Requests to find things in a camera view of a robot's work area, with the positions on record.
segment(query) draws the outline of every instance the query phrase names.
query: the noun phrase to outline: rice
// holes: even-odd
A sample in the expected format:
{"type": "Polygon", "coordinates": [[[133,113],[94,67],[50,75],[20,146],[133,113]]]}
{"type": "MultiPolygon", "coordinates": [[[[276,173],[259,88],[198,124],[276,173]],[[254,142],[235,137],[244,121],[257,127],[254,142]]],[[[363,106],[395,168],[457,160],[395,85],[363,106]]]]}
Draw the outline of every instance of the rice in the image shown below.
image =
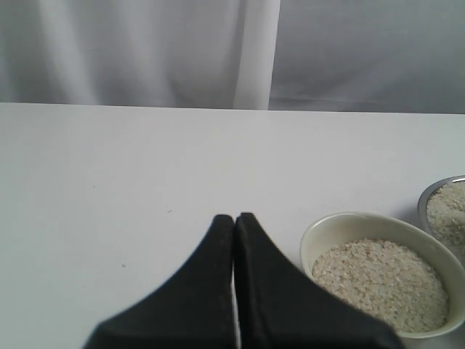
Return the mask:
{"type": "Polygon", "coordinates": [[[465,265],[465,182],[442,186],[426,209],[433,236],[465,265]]]}
{"type": "Polygon", "coordinates": [[[322,254],[312,270],[317,284],[398,332],[443,326],[448,294],[436,271],[405,246],[357,240],[322,254]]]}

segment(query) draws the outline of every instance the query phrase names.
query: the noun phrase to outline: white table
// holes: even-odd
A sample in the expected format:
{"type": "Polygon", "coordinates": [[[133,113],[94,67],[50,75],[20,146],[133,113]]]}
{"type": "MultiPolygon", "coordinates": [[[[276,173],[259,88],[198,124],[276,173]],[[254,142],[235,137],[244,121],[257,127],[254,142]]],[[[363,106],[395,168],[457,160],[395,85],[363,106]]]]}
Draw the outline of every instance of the white table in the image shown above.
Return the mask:
{"type": "MultiPolygon", "coordinates": [[[[80,348],[161,285],[216,213],[297,265],[323,215],[416,221],[465,174],[465,117],[0,104],[0,348],[80,348]]],[[[465,345],[464,326],[423,348],[465,345]]]]}

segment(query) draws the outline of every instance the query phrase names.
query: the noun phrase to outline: silver bowl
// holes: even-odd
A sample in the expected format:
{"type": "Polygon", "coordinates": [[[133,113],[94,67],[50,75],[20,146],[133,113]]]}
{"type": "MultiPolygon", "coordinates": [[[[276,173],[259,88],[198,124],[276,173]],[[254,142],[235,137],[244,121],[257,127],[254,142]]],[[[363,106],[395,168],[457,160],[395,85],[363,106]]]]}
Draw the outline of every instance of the silver bowl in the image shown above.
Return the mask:
{"type": "Polygon", "coordinates": [[[421,194],[420,199],[418,200],[418,215],[420,216],[420,223],[424,231],[428,234],[432,234],[432,229],[429,226],[428,222],[428,201],[429,199],[436,194],[436,192],[444,185],[448,183],[463,182],[465,181],[465,176],[457,176],[445,178],[436,183],[431,184],[426,190],[421,194]]]}

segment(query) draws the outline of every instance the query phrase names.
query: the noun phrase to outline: bowl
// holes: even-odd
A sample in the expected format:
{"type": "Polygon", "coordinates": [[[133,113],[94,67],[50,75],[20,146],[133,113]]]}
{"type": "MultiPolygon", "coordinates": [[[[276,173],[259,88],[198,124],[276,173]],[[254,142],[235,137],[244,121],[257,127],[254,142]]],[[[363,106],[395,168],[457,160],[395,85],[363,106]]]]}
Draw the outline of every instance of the bowl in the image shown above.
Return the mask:
{"type": "Polygon", "coordinates": [[[401,220],[362,212],[343,212],[318,220],[308,227],[300,244],[304,272],[315,281],[312,269],[319,256],[335,246],[362,238],[388,240],[410,248],[429,263],[444,282],[449,296],[446,324],[430,332],[398,332],[408,347],[452,332],[465,322],[465,270],[461,263],[435,238],[401,220]]]}
{"type": "Polygon", "coordinates": [[[420,217],[421,227],[428,233],[432,234],[432,229],[429,226],[428,221],[428,201],[429,199],[436,194],[436,192],[444,185],[455,182],[465,181],[465,176],[457,176],[445,178],[444,180],[437,181],[436,183],[431,184],[425,191],[420,195],[418,200],[418,215],[420,217]]]}

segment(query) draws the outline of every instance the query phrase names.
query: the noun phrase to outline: bowl rim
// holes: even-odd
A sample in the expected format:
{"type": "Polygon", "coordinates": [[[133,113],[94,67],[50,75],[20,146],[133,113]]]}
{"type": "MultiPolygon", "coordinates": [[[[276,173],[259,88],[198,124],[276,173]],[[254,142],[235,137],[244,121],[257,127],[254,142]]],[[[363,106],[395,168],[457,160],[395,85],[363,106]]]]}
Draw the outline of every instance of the bowl rim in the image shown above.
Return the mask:
{"type": "MultiPolygon", "coordinates": [[[[307,253],[305,252],[305,248],[304,248],[304,242],[306,241],[307,236],[309,235],[309,232],[312,229],[314,229],[317,225],[325,222],[326,220],[331,220],[331,219],[333,219],[335,217],[340,217],[340,216],[345,216],[345,215],[356,215],[356,216],[359,216],[359,217],[361,216],[361,217],[367,217],[367,218],[381,218],[383,220],[388,220],[388,221],[395,222],[397,224],[403,225],[406,228],[409,228],[409,230],[414,230],[415,233],[427,237],[433,244],[436,244],[439,248],[441,248],[446,253],[446,255],[449,256],[449,259],[450,259],[451,262],[461,266],[460,261],[457,259],[457,257],[447,247],[445,247],[443,244],[441,244],[433,236],[426,233],[422,229],[416,227],[415,225],[411,225],[410,223],[404,222],[403,220],[399,220],[397,218],[393,218],[393,217],[389,217],[389,216],[384,216],[382,214],[376,214],[376,213],[370,213],[370,212],[347,211],[347,212],[338,212],[338,213],[330,214],[330,215],[321,217],[320,219],[314,221],[314,223],[312,223],[305,230],[305,232],[304,232],[304,234],[303,234],[303,236],[301,238],[300,249],[299,249],[300,263],[302,264],[305,275],[310,280],[312,280],[313,282],[315,282],[315,280],[312,277],[312,271],[309,269],[308,265],[304,262],[305,257],[307,256],[307,253]]],[[[461,278],[462,278],[462,280],[465,281],[465,270],[463,268],[461,268],[460,270],[461,270],[461,278]]],[[[463,313],[461,315],[461,320],[460,321],[456,321],[448,329],[442,329],[443,327],[440,327],[439,329],[435,329],[435,330],[429,331],[429,332],[397,332],[396,331],[396,333],[397,333],[397,335],[399,337],[409,339],[409,340],[426,340],[426,339],[429,339],[429,338],[435,338],[435,337],[439,337],[439,336],[442,336],[442,335],[447,334],[447,333],[451,333],[452,331],[459,328],[464,322],[465,322],[465,313],[463,313]]]]}
{"type": "Polygon", "coordinates": [[[421,193],[418,203],[416,205],[416,209],[418,211],[418,215],[420,217],[420,224],[424,231],[428,234],[433,234],[433,231],[428,223],[428,202],[430,198],[436,194],[436,192],[441,189],[444,185],[449,183],[457,183],[465,181],[465,175],[455,176],[444,178],[443,180],[438,180],[431,184],[428,188],[421,193]]]}

